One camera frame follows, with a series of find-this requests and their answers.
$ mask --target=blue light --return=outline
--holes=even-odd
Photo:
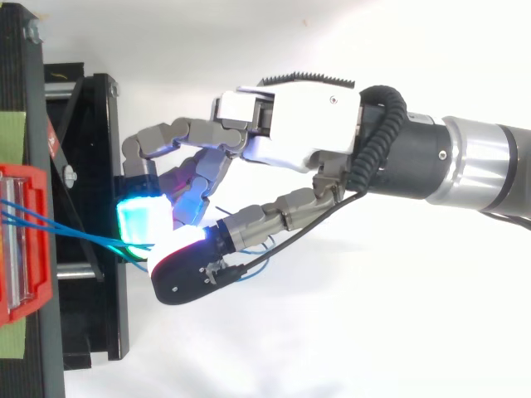
[[[175,231],[165,235],[158,240],[156,245],[151,249],[148,257],[149,275],[154,268],[166,257],[181,250],[183,247],[190,246],[200,240],[205,240],[207,234],[203,228],[198,226],[182,226]]]
[[[134,197],[116,206],[119,234],[129,243],[157,243],[173,229],[172,203],[165,195],[159,197]],[[149,250],[128,247],[140,259],[146,259]]]

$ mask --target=bolt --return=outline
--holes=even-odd
[[[68,189],[72,188],[74,186],[74,182],[77,181],[77,173],[70,164],[66,165],[63,169],[63,181]]]
[[[117,98],[119,96],[119,85],[117,82],[113,81],[109,86],[109,94],[113,98]]]
[[[31,19],[24,28],[24,37],[31,41],[33,44],[41,44],[41,33],[39,33],[39,20]]]

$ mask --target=white background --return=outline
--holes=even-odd
[[[392,85],[413,112],[531,129],[521,0],[24,3],[44,20],[46,61],[120,83],[122,138],[208,118],[224,90],[293,70]],[[238,161],[212,201],[235,211],[309,183]],[[530,238],[473,211],[371,195],[260,277],[195,303],[160,304],[131,268],[130,353],[67,372],[67,396],[531,396]]]

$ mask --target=green tape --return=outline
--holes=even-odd
[[[25,318],[0,328],[0,358],[23,359],[25,343]]]
[[[26,112],[0,111],[0,163],[22,163],[25,127]],[[0,327],[0,358],[23,359],[25,344],[25,318]]]
[[[25,125],[26,112],[0,112],[0,163],[22,163]]]

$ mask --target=coiled cable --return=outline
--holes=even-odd
[[[368,139],[351,164],[346,188],[356,192],[368,190],[407,117],[406,101],[392,87],[375,85],[363,90],[360,95],[362,104],[383,105],[385,114],[376,133]]]

